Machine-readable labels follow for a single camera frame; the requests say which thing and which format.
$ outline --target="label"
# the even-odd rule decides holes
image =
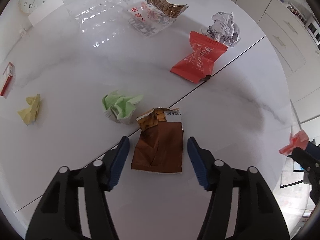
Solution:
[[[167,122],[181,122],[180,111],[164,111]]]
[[[113,113],[112,113],[111,109],[108,109],[108,110],[104,111],[104,115],[109,118],[110,116],[113,115]]]

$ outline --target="crumpled white paper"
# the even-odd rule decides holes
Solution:
[[[212,20],[212,26],[206,31],[201,30],[203,35],[229,47],[234,47],[240,41],[240,29],[233,21],[233,12],[218,12],[212,16]]]

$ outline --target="yellow crumpled paper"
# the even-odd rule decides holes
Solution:
[[[35,97],[27,97],[26,101],[30,107],[20,110],[17,113],[20,115],[24,123],[29,125],[31,122],[36,120],[40,106],[40,94],[37,94]]]

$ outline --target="brown snack packet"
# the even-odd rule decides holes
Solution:
[[[177,18],[188,6],[176,5],[168,3],[167,0],[146,0],[147,4],[152,4],[158,10],[162,11],[165,15]]]
[[[183,129],[179,109],[154,108],[137,118],[141,127],[131,168],[181,173]]]

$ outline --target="red candy wrapper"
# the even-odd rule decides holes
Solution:
[[[300,147],[302,150],[307,148],[309,142],[309,137],[304,130],[299,131],[294,136],[290,134],[290,143],[289,145],[283,147],[279,150],[279,153],[288,156],[292,153],[293,149]]]
[[[170,72],[197,84],[201,79],[208,80],[211,77],[214,62],[228,47],[193,31],[189,42],[193,53],[177,63]]]

